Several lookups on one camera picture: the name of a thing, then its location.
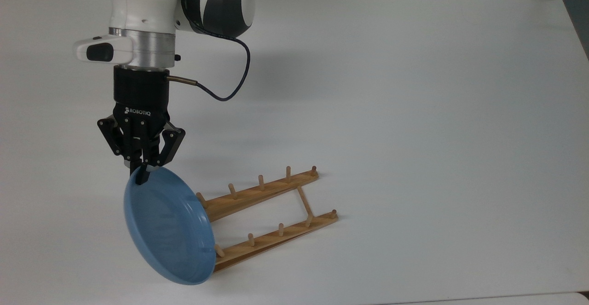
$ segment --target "black button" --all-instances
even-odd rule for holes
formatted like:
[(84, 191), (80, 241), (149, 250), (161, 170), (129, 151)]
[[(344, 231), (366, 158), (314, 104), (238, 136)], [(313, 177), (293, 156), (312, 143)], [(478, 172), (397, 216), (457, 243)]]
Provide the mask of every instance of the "black button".
[(90, 45), (86, 49), (86, 58), (90, 61), (109, 62), (114, 56), (114, 49), (109, 43)]

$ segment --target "table surface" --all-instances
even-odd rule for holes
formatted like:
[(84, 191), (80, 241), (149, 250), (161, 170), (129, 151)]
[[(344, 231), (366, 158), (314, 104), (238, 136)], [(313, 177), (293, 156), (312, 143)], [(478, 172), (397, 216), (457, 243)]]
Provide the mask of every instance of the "table surface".
[(442, 300), (413, 305), (587, 305), (589, 300), (578, 293), (541, 294), (532, 296), (481, 299)]
[[(110, 0), (0, 0), (0, 300), (379, 304), (589, 289), (589, 62), (562, 0), (256, 0), (230, 102), (171, 85), (169, 168), (206, 198), (317, 165), (336, 224), (215, 274), (160, 277), (96, 120), (112, 70), (72, 43)], [(173, 75), (220, 95), (238, 45), (177, 34)], [(305, 219), (295, 193), (213, 223), (228, 246)]]

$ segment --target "blue plate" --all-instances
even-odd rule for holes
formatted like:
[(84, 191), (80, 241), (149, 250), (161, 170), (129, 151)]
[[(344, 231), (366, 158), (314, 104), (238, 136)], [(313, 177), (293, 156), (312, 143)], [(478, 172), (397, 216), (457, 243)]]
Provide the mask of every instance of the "blue plate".
[(125, 188), (127, 228), (145, 261), (179, 284), (200, 284), (213, 273), (215, 240), (208, 216), (190, 187), (164, 167), (142, 185), (139, 168)]

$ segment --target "black cable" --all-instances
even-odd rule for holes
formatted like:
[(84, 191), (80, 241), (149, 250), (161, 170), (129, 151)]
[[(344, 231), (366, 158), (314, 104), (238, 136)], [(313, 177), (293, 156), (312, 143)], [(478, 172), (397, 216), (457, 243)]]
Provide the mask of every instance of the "black cable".
[(230, 41), (235, 41), (236, 43), (238, 43), (239, 45), (243, 46), (243, 48), (246, 50), (246, 54), (248, 55), (248, 60), (246, 61), (246, 70), (244, 70), (243, 72), (243, 76), (242, 76), (242, 80), (239, 81), (239, 84), (237, 85), (237, 87), (235, 88), (235, 90), (231, 93), (231, 95), (223, 98), (223, 97), (219, 97), (217, 96), (214, 92), (210, 91), (208, 89), (208, 87), (198, 83), (198, 81), (196, 80), (191, 80), (191, 79), (185, 79), (183, 77), (178, 77), (178, 76), (168, 76), (168, 80), (169, 81), (178, 81), (180, 83), (185, 83), (185, 84), (189, 84), (189, 85), (194, 85), (197, 86), (199, 88), (201, 88), (204, 92), (208, 93), (210, 96), (212, 96), (214, 99), (217, 99), (221, 102), (226, 102), (229, 99), (233, 98), (233, 96), (235, 96), (237, 94), (237, 92), (239, 91), (239, 89), (242, 88), (243, 83), (246, 81), (246, 77), (248, 76), (248, 71), (250, 70), (250, 60), (252, 58), (252, 56), (250, 55), (250, 49), (248, 48), (248, 45), (246, 45), (246, 43), (242, 42), (241, 40), (234, 38), (234, 37), (230, 37), (230, 36), (225, 36), (225, 35), (220, 35), (218, 33), (213, 33), (213, 32), (209, 32), (208, 30), (204, 30), (204, 29), (200, 29), (201, 32), (212, 36), (212, 37), (217, 37), (217, 38), (221, 38), (221, 39), (225, 39), (225, 40), (230, 40)]

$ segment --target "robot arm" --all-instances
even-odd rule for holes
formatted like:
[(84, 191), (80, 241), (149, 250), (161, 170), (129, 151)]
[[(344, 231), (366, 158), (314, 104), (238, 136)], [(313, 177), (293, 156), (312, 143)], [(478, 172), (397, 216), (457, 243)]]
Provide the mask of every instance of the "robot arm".
[[(78, 41), (74, 53), (83, 61), (115, 64), (115, 108), (111, 116), (98, 121), (98, 127), (112, 152), (123, 156), (131, 173), (140, 168), (135, 182), (142, 184), (150, 171), (173, 159), (185, 135), (183, 129), (170, 123), (169, 81), (183, 81), (204, 89), (197, 81), (170, 76), (168, 68), (179, 60), (175, 55), (175, 31), (188, 30), (237, 41), (244, 45), (249, 58), (247, 47), (236, 37), (252, 25), (254, 3), (111, 1), (109, 34)], [(164, 139), (161, 152), (160, 136)]]

